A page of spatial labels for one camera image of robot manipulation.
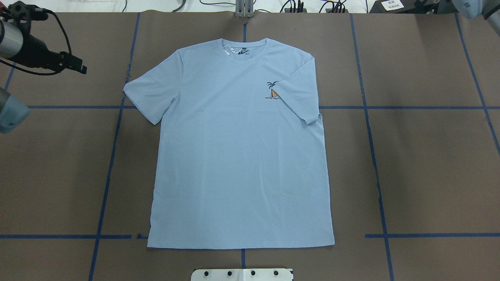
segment white sticker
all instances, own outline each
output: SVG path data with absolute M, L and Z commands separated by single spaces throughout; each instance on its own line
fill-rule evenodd
M 389 0 L 382 2 L 382 6 L 386 11 L 392 11 L 404 8 L 403 4 L 401 4 L 400 0 Z

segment sailboat graphic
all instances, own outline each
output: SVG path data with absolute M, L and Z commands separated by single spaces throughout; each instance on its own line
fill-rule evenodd
M 267 82 L 267 85 L 269 86 L 269 89 L 271 89 L 271 98 L 276 98 L 277 96 L 279 96 L 279 94 L 277 92 L 275 92 L 275 90 L 273 90 L 273 86 L 276 85 L 278 81 L 274 81 L 274 82 Z

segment t-shirt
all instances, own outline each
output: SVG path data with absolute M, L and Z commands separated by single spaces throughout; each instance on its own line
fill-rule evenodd
M 177 50 L 124 91 L 161 121 L 148 247 L 335 243 L 312 55 L 217 39 Z

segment folded sleeve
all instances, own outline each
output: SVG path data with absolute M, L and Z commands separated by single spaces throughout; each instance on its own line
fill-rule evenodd
M 139 111 L 153 124 L 157 124 L 179 95 L 184 68 L 179 51 L 125 84 L 123 91 Z
M 315 58 L 309 59 L 272 88 L 306 124 L 320 116 Z

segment shirt logo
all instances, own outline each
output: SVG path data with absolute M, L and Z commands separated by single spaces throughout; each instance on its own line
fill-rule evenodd
M 281 99 L 280 95 L 275 90 L 273 90 L 273 86 L 275 86 L 276 83 L 278 83 L 278 81 L 267 82 L 267 85 L 269 86 L 269 89 L 271 90 L 271 95 L 265 97 L 266 99 L 273 99 L 273 100 Z

